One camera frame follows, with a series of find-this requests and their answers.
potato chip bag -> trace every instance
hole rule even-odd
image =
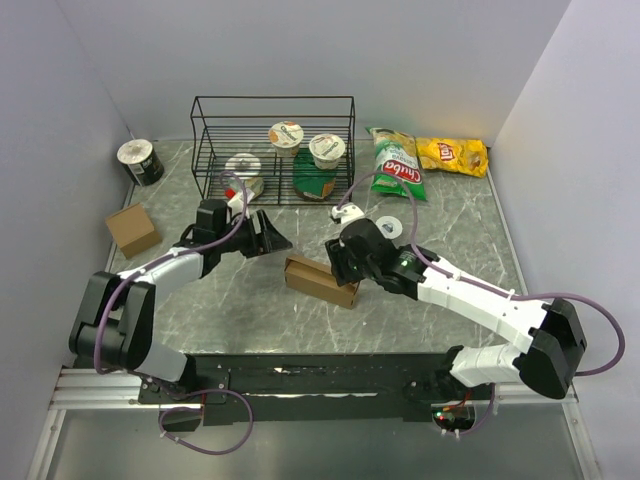
[[[446,170],[484,177],[489,166],[487,147],[482,140],[416,138],[418,158],[425,170]]]
[[[376,148],[376,170],[393,173],[402,178],[414,198],[426,200],[422,174],[416,155],[416,141],[411,135],[385,128],[368,128]],[[404,189],[386,175],[376,175],[371,190],[394,193],[406,197]]]

wire rack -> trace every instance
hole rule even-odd
[[[238,153],[260,160],[264,192],[253,205],[324,205],[341,198],[355,172],[355,101],[352,96],[198,96],[191,108],[191,170],[202,198],[225,198],[220,181],[227,161]],[[269,141],[269,129],[281,121],[303,128],[306,147],[314,136],[333,133],[345,142],[335,186],[324,201],[307,201],[293,189],[293,158],[280,157]]]

white backdrop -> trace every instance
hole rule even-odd
[[[53,2],[0,8],[0,477],[24,478],[131,137]]]
[[[604,478],[640,468],[640,3],[573,0],[500,132],[493,173],[529,289],[575,291],[620,319],[614,370],[577,379]],[[616,349],[586,309],[583,368]]]
[[[190,137],[195,95],[329,94],[360,125],[489,144],[569,3],[58,1],[137,136]]]

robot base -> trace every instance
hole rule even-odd
[[[402,418],[432,421],[431,404],[462,400],[467,387],[449,374],[455,351],[349,355],[194,355],[196,390],[225,388],[243,394],[256,421]],[[488,385],[471,389],[487,400]],[[244,405],[224,394],[189,400],[169,396],[143,383],[143,404],[204,401],[203,425],[229,425],[247,419]]]

cardboard box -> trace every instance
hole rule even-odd
[[[331,275],[331,267],[301,255],[287,257],[284,265],[287,287],[326,300],[344,308],[353,308],[359,283],[339,287]]]
[[[106,223],[113,240],[127,258],[144,252],[162,241],[149,215],[139,203],[107,217]]]

